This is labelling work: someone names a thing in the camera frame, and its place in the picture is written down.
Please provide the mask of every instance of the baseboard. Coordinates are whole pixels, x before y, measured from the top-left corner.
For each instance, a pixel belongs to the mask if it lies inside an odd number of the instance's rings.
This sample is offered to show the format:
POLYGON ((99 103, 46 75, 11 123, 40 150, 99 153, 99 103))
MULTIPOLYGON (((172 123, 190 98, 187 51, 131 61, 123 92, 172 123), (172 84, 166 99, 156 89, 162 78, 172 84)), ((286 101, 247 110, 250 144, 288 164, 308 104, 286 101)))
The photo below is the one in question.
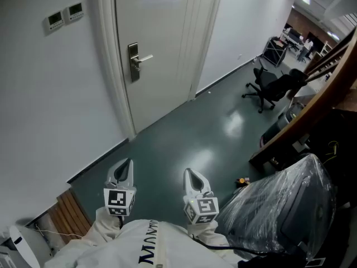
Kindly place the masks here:
POLYGON ((108 157, 109 155, 111 155, 113 152, 117 151, 119 148, 121 148, 122 146, 124 146, 126 143, 129 142, 129 139, 126 138, 124 141, 120 142, 119 144, 117 144, 115 147, 113 147, 112 149, 110 149, 107 153, 105 153, 103 156, 99 157, 97 160, 95 160, 93 163, 91 163, 90 165, 88 165, 86 168, 84 168, 81 172, 79 172, 78 174, 76 174, 75 176, 73 176, 72 178, 70 178, 67 183, 71 184, 73 183, 73 181, 75 181, 76 179, 78 179, 80 176, 82 176, 83 174, 85 174, 86 172, 88 172, 91 168, 93 168, 96 164, 98 164, 99 162, 101 162, 103 159, 105 159, 106 157, 108 157))
POLYGON ((203 94, 203 92, 206 92, 213 86, 215 86, 217 83, 221 82, 222 80, 226 79, 227 77, 231 76, 234 74, 236 71, 240 70, 242 67, 246 66, 247 64, 251 63, 255 58, 252 58, 248 61, 246 61, 244 64, 240 65, 236 69, 232 70, 231 72, 227 73, 226 75, 222 76, 220 79, 216 80, 215 82, 211 83, 210 85, 207 85, 204 89, 200 90, 199 92, 196 93, 195 97, 198 97, 199 95, 203 94))

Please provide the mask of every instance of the plastic wrap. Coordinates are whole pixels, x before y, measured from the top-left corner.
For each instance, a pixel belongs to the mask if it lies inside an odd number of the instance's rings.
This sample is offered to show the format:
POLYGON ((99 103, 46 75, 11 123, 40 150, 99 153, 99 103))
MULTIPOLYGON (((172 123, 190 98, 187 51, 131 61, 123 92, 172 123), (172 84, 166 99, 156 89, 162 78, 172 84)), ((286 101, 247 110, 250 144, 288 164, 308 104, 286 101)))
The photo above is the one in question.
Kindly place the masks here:
MULTIPOLYGON (((231 246, 287 252, 307 260, 319 251, 335 214, 335 194, 319 159, 310 154, 241 189, 221 210, 219 232, 231 246)), ((241 257, 254 257, 236 251, 241 257)))

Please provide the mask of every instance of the thermostat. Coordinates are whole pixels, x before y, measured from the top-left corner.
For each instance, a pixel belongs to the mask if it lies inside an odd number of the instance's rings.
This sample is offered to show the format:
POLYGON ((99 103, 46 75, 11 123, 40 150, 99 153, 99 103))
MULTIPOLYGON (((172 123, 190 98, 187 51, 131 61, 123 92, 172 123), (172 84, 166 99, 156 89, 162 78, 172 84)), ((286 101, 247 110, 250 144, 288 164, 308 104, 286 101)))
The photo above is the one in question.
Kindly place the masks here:
POLYGON ((46 20, 50 31, 53 31, 54 29, 61 27, 65 23, 63 21, 61 11, 58 11, 57 13, 54 13, 53 15, 47 17, 46 20))
POLYGON ((74 4, 70 7, 67 7, 66 10, 69 21, 77 20, 79 18, 82 18, 84 15, 82 3, 74 4))

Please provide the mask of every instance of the person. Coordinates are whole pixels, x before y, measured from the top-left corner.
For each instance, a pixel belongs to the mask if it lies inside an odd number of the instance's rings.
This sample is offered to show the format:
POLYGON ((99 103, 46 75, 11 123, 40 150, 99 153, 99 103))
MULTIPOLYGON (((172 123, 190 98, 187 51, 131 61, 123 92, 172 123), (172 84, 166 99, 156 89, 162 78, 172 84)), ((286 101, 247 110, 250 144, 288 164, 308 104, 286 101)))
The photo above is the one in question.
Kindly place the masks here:
POLYGON ((313 42, 310 39, 307 39, 305 44, 302 47, 302 50, 297 57, 298 61, 302 61, 302 59, 306 56, 306 54, 310 51, 311 47, 313 46, 313 42))
POLYGON ((237 267, 245 259, 233 250, 209 250, 192 239, 194 236, 210 246, 229 246, 223 235, 215 233, 217 226, 216 221, 189 224, 186 230, 167 222, 137 220, 120 228, 119 218, 103 207, 96 211, 88 233, 71 240, 45 268, 237 267))

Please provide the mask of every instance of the sleeve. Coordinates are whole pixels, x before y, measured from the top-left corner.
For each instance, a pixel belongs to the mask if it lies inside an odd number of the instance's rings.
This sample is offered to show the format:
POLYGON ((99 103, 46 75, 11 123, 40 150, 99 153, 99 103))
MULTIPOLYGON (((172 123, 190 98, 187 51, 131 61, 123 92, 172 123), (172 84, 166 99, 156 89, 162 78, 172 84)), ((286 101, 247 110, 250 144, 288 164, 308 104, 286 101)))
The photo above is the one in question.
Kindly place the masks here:
MULTIPOLYGON (((227 238, 222 234, 215 233, 218 227, 217 221, 212 221, 208 224, 193 225, 189 224, 187 231, 189 235, 194 235, 203 243, 210 246, 230 246, 227 238)), ((246 261, 245 259, 239 257, 234 253, 233 250, 211 250, 212 252, 219 255, 223 260, 230 263, 232 266, 237 267, 239 261, 246 261)))
POLYGON ((107 243, 120 235, 119 218, 110 216, 105 207, 96 211, 95 222, 80 240, 71 240, 54 258, 45 263, 45 268, 72 268, 88 249, 107 243))

